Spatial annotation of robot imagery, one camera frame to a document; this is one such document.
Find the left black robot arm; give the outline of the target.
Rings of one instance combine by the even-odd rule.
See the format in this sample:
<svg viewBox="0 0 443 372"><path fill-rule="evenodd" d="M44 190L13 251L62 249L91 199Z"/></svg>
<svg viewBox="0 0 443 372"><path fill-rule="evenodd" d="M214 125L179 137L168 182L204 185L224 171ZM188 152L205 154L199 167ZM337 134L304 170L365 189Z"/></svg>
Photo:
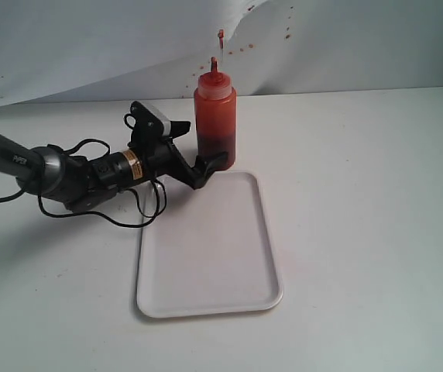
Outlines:
<svg viewBox="0 0 443 372"><path fill-rule="evenodd" d="M162 175L199 189L226 164L222 151L197 156L190 166L173 143L190 131L190 122L170 120L152 105L134 101L124 119L135 121L127 149L93 160L77 155L87 139L69 150L51 144L27 149L0 134L0 173L13 176L22 191L78 213Z"/></svg>

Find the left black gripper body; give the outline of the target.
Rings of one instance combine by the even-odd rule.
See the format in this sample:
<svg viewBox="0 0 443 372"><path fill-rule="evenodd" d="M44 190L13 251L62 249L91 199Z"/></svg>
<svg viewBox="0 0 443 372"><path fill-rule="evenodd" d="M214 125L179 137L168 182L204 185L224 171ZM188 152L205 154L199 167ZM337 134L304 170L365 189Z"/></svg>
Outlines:
<svg viewBox="0 0 443 372"><path fill-rule="evenodd" d="M134 119L128 155L133 181L151 181L161 175L174 178L175 160L181 155L173 143L174 139L155 138L149 132L149 113L142 102L132 102L128 117Z"/></svg>

